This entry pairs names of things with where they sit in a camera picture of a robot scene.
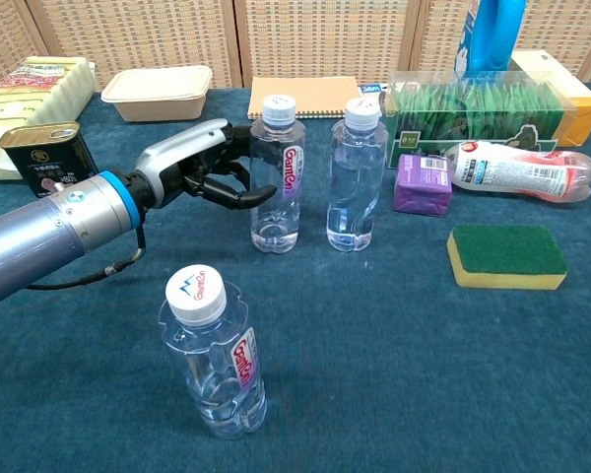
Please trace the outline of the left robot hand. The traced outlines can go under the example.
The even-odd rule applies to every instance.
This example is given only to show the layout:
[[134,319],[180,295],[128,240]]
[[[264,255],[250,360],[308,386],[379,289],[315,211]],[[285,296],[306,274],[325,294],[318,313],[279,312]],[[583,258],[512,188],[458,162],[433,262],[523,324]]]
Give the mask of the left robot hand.
[[160,209],[181,193],[228,209],[259,206],[277,192],[274,185],[253,190],[238,161],[250,155],[250,127],[223,118],[195,125],[146,148],[126,186],[140,209]]

